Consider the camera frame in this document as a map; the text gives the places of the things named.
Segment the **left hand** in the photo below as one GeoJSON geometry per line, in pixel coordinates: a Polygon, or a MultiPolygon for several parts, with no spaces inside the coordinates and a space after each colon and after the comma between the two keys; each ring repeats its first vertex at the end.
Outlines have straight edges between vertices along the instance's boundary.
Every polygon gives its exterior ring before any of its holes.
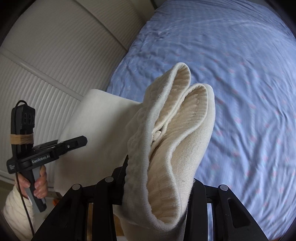
{"type": "MultiPolygon", "coordinates": [[[[18,190],[21,190],[21,194],[23,197],[28,199],[26,188],[30,187],[30,182],[21,174],[18,174],[18,182],[19,187],[18,190]]],[[[47,173],[46,167],[43,165],[40,167],[40,176],[34,183],[34,196],[41,199],[45,198],[48,194],[48,181],[47,181],[47,173]]]]}

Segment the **cream knit sleeve forearm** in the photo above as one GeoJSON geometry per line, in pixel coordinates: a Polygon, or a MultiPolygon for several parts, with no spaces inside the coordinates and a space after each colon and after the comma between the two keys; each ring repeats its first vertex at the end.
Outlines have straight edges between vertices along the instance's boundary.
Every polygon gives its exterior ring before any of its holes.
{"type": "Polygon", "coordinates": [[[31,240],[33,235],[16,185],[6,198],[3,215],[19,240],[31,240]]]}

